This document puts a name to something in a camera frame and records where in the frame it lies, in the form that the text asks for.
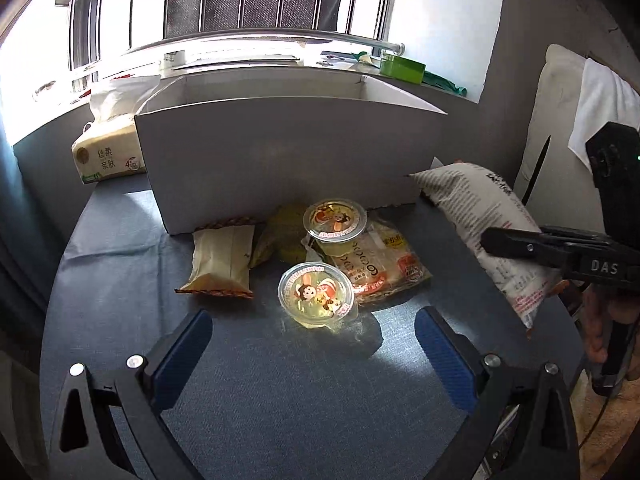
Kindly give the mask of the person right hand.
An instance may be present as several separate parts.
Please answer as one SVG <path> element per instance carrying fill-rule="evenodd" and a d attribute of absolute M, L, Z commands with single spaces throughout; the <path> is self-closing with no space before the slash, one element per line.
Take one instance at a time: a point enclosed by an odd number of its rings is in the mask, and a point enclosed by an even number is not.
<path fill-rule="evenodd" d="M 601 365 L 608 358 L 604 343 L 604 328 L 610 321 L 632 325 L 639 317 L 639 294 L 629 288 L 614 290 L 603 285 L 589 285 L 582 294 L 582 329 L 585 352 L 592 365 Z"/>

